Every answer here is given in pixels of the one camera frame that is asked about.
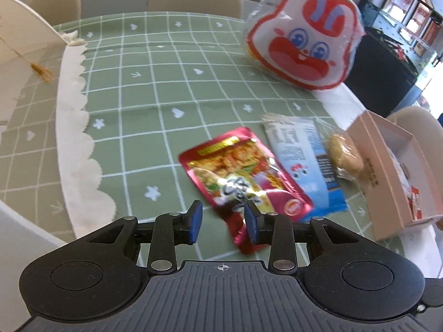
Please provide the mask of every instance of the white and blue snack bag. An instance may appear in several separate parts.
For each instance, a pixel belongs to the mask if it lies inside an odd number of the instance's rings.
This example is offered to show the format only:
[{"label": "white and blue snack bag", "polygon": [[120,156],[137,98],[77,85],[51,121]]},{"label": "white and blue snack bag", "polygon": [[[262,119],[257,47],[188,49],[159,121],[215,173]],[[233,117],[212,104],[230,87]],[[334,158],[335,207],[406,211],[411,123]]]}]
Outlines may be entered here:
[{"label": "white and blue snack bag", "polygon": [[262,120],[275,157],[314,204],[303,220],[347,210],[314,121],[275,114]]}]

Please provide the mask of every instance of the tassel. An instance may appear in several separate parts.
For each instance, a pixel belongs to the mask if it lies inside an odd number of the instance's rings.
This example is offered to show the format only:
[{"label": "tassel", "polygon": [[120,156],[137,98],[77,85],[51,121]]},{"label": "tassel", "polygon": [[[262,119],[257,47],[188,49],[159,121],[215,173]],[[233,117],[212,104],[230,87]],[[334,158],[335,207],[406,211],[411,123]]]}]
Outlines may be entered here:
[{"label": "tassel", "polygon": [[15,48],[13,48],[12,46],[10,46],[10,44],[8,44],[3,37],[0,36],[0,41],[3,41],[5,43],[6,46],[8,46],[14,53],[16,53],[16,55],[18,57],[21,57],[22,59],[24,59],[25,61],[27,61],[31,68],[38,73],[38,75],[41,77],[41,79],[45,82],[51,82],[52,78],[54,77],[52,71],[49,68],[40,66],[39,64],[36,64],[34,62],[30,62],[26,59],[25,56],[23,56],[22,54],[20,54]]},{"label": "tassel", "polygon": [[39,64],[35,64],[34,62],[31,62],[30,66],[36,73],[40,75],[43,81],[48,83],[52,81],[54,75],[52,74],[52,71],[49,68],[40,66]]}]

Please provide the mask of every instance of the cartoon face logo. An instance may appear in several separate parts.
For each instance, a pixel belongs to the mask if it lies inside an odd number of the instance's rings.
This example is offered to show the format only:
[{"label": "cartoon face logo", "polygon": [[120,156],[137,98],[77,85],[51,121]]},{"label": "cartoon face logo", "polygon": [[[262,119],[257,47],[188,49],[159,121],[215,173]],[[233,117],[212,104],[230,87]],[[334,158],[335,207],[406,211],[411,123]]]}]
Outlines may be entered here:
[{"label": "cartoon face logo", "polygon": [[311,90],[333,88],[349,73],[363,35],[349,0],[282,0],[251,29],[252,53],[280,77]]},{"label": "cartoon face logo", "polygon": [[299,178],[307,175],[307,167],[300,163],[296,163],[291,166],[292,176],[298,180]]}]

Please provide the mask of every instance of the crosshair marking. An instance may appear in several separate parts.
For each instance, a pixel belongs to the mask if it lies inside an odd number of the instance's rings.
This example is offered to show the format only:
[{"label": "crosshair marking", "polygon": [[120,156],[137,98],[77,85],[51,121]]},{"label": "crosshair marking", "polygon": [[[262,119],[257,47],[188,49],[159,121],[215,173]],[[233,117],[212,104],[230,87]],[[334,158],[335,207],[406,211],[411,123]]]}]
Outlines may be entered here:
[{"label": "crosshair marking", "polygon": [[222,264],[222,265],[220,265],[220,266],[217,266],[216,268],[219,269],[219,270],[221,270],[221,271],[225,271],[225,270],[227,270],[228,268],[232,268],[232,267],[229,267],[229,266],[227,266],[227,265],[225,265],[225,264]]}]

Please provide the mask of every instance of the plastic wrap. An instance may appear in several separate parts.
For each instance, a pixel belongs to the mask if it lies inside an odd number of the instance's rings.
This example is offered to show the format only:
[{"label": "plastic wrap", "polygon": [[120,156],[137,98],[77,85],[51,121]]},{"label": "plastic wrap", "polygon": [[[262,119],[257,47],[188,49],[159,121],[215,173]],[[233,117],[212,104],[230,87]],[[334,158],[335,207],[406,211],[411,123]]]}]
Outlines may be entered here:
[{"label": "plastic wrap", "polygon": [[314,121],[276,114],[264,115],[262,120],[278,161],[314,204],[304,219],[347,210]]},{"label": "plastic wrap", "polygon": [[193,147],[181,153],[179,161],[245,254],[254,250],[243,221],[248,199],[262,213],[277,212],[294,222],[312,210],[309,197],[247,127]]},{"label": "plastic wrap", "polygon": [[330,89],[351,71],[361,20],[352,0],[261,0],[246,21],[244,52],[286,81]]}]

